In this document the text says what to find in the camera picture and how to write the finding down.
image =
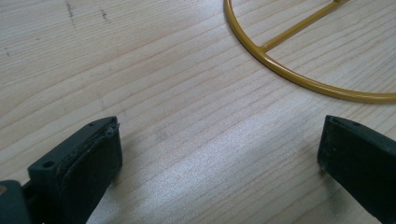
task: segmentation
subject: wooden table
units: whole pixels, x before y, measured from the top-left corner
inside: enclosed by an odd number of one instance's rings
[[[234,0],[263,43],[329,0]],[[269,54],[325,83],[396,91],[396,1],[349,1]],[[326,115],[396,139],[396,106],[268,70],[222,0],[0,1],[0,179],[117,116],[124,165],[89,223],[376,223],[317,163]]]

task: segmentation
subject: gold metal ring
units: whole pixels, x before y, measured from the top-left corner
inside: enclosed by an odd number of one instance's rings
[[[336,8],[340,7],[348,0],[334,0],[332,3],[322,8],[318,12],[312,14],[305,20],[297,23],[296,25],[289,28],[289,30],[280,34],[279,36],[271,39],[263,46],[257,46],[253,41],[248,38],[243,29],[238,23],[234,13],[231,0],[224,0],[224,11],[227,17],[228,23],[235,33],[239,41],[245,46],[245,48],[261,63],[267,66],[269,69],[277,73],[278,75],[284,77],[285,79],[294,82],[297,85],[305,87],[311,91],[316,91],[325,95],[329,95],[336,98],[341,98],[351,101],[359,101],[364,103],[396,103],[396,93],[371,93],[362,91],[350,91],[346,89],[341,89],[331,85],[327,85],[314,79],[304,77],[289,68],[285,67],[281,63],[277,62],[271,58],[266,52],[291,36],[297,34],[303,30],[308,25],[319,20],[320,18],[326,16]]]

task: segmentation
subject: dark scratch mark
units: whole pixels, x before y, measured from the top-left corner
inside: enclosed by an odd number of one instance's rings
[[[73,9],[74,9],[74,7],[73,7],[73,5],[70,4],[69,0],[64,0],[64,2],[66,3],[67,11],[69,12],[69,18],[72,21],[73,27],[76,29],[76,25],[74,24],[74,20],[73,20],[73,17],[74,17]]]
[[[104,10],[100,10],[102,12],[102,18],[105,22],[111,23],[111,21],[107,18],[107,13]]]

